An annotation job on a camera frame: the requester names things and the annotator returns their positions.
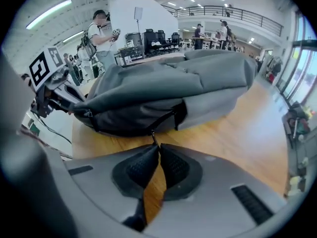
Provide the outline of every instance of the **person wearing white shirt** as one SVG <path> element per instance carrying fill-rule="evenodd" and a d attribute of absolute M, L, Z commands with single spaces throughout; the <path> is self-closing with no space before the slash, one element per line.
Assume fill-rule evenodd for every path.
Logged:
<path fill-rule="evenodd" d="M 219 34 L 220 34 L 220 49 L 221 50 L 225 50 L 226 49 L 226 45 L 227 45 L 227 22 L 226 21 L 222 21 L 221 22 L 221 28 L 219 30 Z"/>
<path fill-rule="evenodd" d="M 103 26 L 109 24 L 110 21 L 108 21 L 105 11 L 97 10 L 93 16 L 93 22 L 88 28 L 88 38 L 96 46 L 96 56 L 103 64 L 105 71 L 107 71 L 112 64 L 116 64 L 114 55 L 110 49 L 117 36 L 112 34 L 112 32 L 106 36 L 101 29 Z"/>
<path fill-rule="evenodd" d="M 88 75 L 88 78 L 90 80 L 94 79 L 93 72 L 90 68 L 89 56 L 85 50 L 85 47 L 82 44 L 80 44 L 79 46 L 77 55 L 81 61 L 80 66 L 85 70 L 86 74 Z"/>

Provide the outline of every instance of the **wooden tabletop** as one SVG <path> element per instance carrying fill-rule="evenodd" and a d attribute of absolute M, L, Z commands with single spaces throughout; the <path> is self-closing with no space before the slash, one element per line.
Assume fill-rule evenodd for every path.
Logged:
<path fill-rule="evenodd" d="M 81 88 L 84 94 L 92 84 Z M 230 160 L 280 195 L 284 193 L 288 157 L 281 114 L 271 95 L 257 81 L 227 116 L 181 131 L 157 133 L 156 138 L 159 144 L 187 147 Z M 72 148 L 76 159 L 112 154 L 152 142 L 149 136 L 104 136 L 74 118 Z M 144 195 L 148 222 L 158 213 L 165 190 L 164 173 L 158 166 Z"/>

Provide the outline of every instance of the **black rubber grip pad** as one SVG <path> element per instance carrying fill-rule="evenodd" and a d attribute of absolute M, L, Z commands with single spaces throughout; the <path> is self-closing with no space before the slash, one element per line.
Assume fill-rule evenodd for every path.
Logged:
<path fill-rule="evenodd" d="M 202 177 L 202 166 L 196 160 L 175 150 L 167 144 L 160 146 L 160 164 L 166 180 L 164 201 L 184 199 L 190 196 L 199 186 Z"/>
<path fill-rule="evenodd" d="M 111 178 L 122 195 L 142 199 L 158 164 L 159 147 L 151 145 L 118 163 L 112 170 Z"/>

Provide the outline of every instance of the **black shirt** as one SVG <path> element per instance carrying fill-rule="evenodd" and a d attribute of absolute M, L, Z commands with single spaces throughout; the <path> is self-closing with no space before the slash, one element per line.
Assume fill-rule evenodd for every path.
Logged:
<path fill-rule="evenodd" d="M 199 33 L 200 33 L 200 28 L 197 28 L 195 30 L 195 37 L 199 38 L 200 37 Z"/>

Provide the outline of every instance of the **person wearing black shirt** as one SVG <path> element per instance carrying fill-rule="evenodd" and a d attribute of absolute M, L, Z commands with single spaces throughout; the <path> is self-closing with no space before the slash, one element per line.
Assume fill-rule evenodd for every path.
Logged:
<path fill-rule="evenodd" d="M 198 24 L 197 28 L 195 30 L 195 38 L 200 38 L 201 37 L 201 33 L 200 33 L 200 29 L 201 29 L 202 25 Z M 203 48 L 203 40 L 199 40 L 199 39 L 195 39 L 195 50 L 201 50 Z"/>

